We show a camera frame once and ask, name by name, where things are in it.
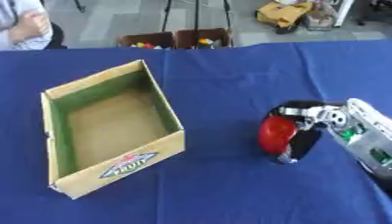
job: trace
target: gray sleeve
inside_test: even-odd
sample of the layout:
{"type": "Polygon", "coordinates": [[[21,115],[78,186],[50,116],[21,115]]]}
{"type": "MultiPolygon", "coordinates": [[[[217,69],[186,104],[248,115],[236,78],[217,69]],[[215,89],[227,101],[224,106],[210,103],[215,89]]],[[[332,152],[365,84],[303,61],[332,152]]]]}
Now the gray sleeve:
{"type": "Polygon", "coordinates": [[[12,49],[12,44],[8,38],[8,30],[0,31],[0,51],[12,49]]]}
{"type": "MultiPolygon", "coordinates": [[[[15,1],[15,10],[18,15],[30,10],[36,10],[40,12],[46,12],[44,6],[40,0],[17,0],[15,1]]],[[[41,37],[29,38],[24,42],[18,43],[14,46],[14,49],[20,50],[39,50],[45,48],[45,46],[51,41],[53,35],[52,27],[49,31],[41,37]]]]}

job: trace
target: yellow bag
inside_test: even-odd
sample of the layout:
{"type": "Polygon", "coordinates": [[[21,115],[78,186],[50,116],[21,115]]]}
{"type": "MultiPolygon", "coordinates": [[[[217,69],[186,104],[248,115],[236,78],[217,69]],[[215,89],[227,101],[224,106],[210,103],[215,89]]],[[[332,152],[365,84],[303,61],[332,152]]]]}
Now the yellow bag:
{"type": "Polygon", "coordinates": [[[257,20],[277,25],[281,28],[294,25],[305,13],[312,9],[312,3],[296,3],[286,5],[270,2],[260,8],[257,12],[257,20]]]}

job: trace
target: box flap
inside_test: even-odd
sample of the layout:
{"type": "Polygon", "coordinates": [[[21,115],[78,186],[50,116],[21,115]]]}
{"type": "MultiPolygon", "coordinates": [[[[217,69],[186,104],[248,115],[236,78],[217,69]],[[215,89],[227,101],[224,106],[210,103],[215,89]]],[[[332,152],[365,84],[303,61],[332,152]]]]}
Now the box flap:
{"type": "Polygon", "coordinates": [[[44,129],[46,134],[47,154],[49,160],[49,186],[59,178],[59,166],[56,156],[56,145],[54,143],[53,119],[49,102],[49,96],[46,93],[41,94],[41,105],[44,116],[44,129]]]}
{"type": "Polygon", "coordinates": [[[90,75],[86,78],[48,89],[46,92],[52,99],[61,98],[65,95],[92,87],[93,85],[102,83],[115,77],[141,70],[143,66],[144,64],[141,60],[136,60],[123,66],[116,66],[103,72],[90,75]]]}

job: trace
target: person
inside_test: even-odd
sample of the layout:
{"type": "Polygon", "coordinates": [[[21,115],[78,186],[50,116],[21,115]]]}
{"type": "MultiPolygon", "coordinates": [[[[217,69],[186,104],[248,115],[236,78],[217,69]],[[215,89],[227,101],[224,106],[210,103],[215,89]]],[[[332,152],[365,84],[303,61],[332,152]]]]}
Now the person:
{"type": "Polygon", "coordinates": [[[0,51],[45,49],[52,35],[40,0],[0,0],[0,51]]]}

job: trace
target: red ball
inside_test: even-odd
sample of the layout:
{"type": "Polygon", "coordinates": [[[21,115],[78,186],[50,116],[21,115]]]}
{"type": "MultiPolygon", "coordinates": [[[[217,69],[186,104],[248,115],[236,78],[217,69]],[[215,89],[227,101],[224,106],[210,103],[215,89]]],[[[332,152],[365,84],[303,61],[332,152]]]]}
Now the red ball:
{"type": "Polygon", "coordinates": [[[154,45],[149,44],[149,43],[146,43],[146,44],[144,45],[144,47],[147,48],[147,49],[154,49],[154,45]]]}
{"type": "Polygon", "coordinates": [[[297,126],[293,121],[274,115],[262,122],[258,141],[264,151],[278,155],[286,151],[296,133],[297,126]]]}

